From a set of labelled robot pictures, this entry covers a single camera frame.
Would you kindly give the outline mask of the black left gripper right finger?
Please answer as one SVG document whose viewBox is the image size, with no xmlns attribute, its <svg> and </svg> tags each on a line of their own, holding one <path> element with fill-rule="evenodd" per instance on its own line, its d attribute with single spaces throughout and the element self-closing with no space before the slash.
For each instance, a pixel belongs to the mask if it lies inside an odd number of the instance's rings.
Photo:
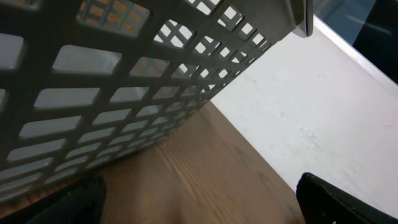
<svg viewBox="0 0 398 224">
<path fill-rule="evenodd" d="M 302 174 L 296 198 L 306 223 L 397 224 L 396 218 L 309 172 Z"/>
</svg>

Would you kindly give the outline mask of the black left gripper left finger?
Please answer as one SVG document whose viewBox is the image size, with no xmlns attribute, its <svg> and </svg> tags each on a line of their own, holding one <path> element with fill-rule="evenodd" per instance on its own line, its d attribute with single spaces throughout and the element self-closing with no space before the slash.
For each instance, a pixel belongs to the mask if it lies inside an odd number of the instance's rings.
<svg viewBox="0 0 398 224">
<path fill-rule="evenodd" d="M 1 223 L 100 224 L 105 198 L 103 176 L 91 175 L 1 218 Z"/>
</svg>

